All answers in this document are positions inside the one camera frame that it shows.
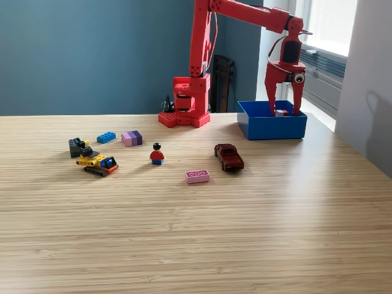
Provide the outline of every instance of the red robotic arm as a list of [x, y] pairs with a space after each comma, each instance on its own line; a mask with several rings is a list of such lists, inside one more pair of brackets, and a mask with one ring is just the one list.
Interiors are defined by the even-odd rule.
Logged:
[[[276, 83], [292, 81], [294, 77], [299, 81], [300, 78], [296, 74], [304, 72], [304, 65], [298, 63], [302, 45], [298, 35], [303, 29], [302, 19], [291, 17], [287, 11], [276, 7], [268, 9], [266, 7], [249, 6], [234, 0], [195, 0], [190, 47], [190, 77], [173, 79], [175, 112], [159, 114], [159, 121], [167, 127], [176, 125], [200, 127], [210, 120], [207, 112], [210, 76], [209, 73], [206, 73], [206, 70], [211, 62], [215, 43], [215, 39], [212, 44], [209, 41], [212, 13], [214, 13], [214, 16], [216, 16], [215, 13], [219, 13], [254, 23], [277, 33], [282, 33], [285, 29], [289, 31], [289, 36], [282, 44], [280, 61], [269, 62], [266, 73], [267, 94], [273, 114], [275, 112]], [[293, 85], [295, 102], [297, 102], [295, 103], [294, 114], [300, 109], [301, 99], [299, 103], [296, 101], [298, 97], [296, 89], [299, 88], [298, 85], [300, 84], [296, 82], [296, 88]]]

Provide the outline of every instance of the dark red toy car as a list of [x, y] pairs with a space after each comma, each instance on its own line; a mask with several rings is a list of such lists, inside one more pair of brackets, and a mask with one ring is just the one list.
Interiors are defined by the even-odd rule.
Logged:
[[244, 162], [232, 144], [216, 145], [215, 156], [219, 158], [220, 165], [225, 172], [242, 170], [244, 168]]

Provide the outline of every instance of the lego minifigure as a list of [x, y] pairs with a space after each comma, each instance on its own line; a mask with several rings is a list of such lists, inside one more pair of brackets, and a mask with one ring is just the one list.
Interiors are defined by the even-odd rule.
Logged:
[[166, 159], [166, 157], [164, 156], [164, 154], [160, 150], [160, 147], [161, 147], [161, 145], [159, 143], [155, 143], [153, 145], [154, 151], [151, 152], [151, 154], [149, 155], [149, 159], [152, 160], [153, 164], [156, 164], [156, 165], [162, 165]]

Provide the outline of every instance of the blue plastic bin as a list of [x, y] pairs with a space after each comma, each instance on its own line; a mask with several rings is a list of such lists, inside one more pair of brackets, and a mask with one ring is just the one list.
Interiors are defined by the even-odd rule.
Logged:
[[307, 116], [292, 116], [293, 105], [286, 100], [275, 102], [277, 110], [289, 116], [276, 118], [268, 101], [238, 101], [237, 121], [248, 140], [301, 139], [305, 137]]

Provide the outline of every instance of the small object in bin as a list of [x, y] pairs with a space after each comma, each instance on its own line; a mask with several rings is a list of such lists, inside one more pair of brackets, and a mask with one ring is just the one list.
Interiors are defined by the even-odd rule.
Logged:
[[275, 111], [275, 117], [281, 118], [283, 116], [288, 116], [288, 111], [287, 110], [276, 110]]

